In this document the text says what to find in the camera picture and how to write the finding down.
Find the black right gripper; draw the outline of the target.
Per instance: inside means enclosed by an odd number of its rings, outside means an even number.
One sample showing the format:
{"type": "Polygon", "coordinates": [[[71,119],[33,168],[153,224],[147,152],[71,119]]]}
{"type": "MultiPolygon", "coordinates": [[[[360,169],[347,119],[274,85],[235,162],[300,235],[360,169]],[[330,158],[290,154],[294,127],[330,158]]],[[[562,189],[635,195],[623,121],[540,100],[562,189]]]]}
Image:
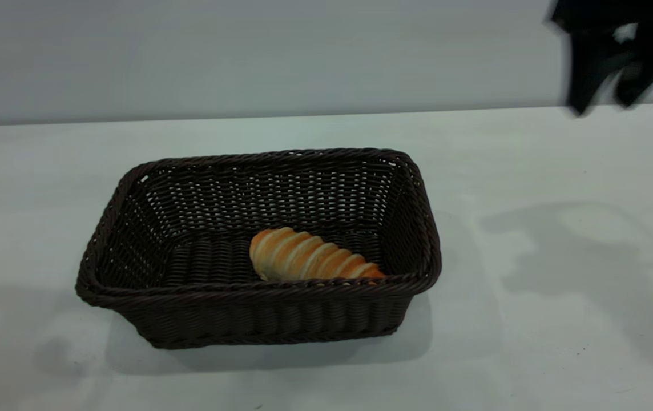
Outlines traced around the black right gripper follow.
{"type": "Polygon", "coordinates": [[[569,34],[571,70],[566,105],[586,114],[605,81],[620,70],[614,99],[628,109],[653,86],[653,1],[556,1],[549,21],[569,34]],[[637,25],[632,45],[611,33],[637,25]]]}

